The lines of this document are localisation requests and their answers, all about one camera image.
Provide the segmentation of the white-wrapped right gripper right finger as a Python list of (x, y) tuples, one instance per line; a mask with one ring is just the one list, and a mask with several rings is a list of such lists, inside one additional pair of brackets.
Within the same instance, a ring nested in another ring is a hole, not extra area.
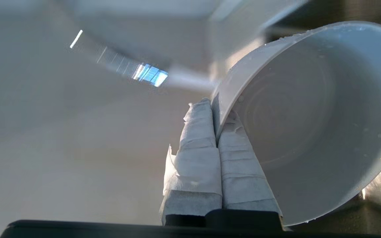
[(218, 140), (223, 208), (283, 214), (255, 155), (244, 126), (230, 111)]

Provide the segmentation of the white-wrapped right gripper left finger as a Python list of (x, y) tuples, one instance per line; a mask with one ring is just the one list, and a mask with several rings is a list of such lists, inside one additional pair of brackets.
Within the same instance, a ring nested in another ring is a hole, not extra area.
[(168, 149), (165, 160), (161, 222), (176, 217), (204, 218), (222, 208), (220, 155), (208, 98), (189, 104), (179, 149)]

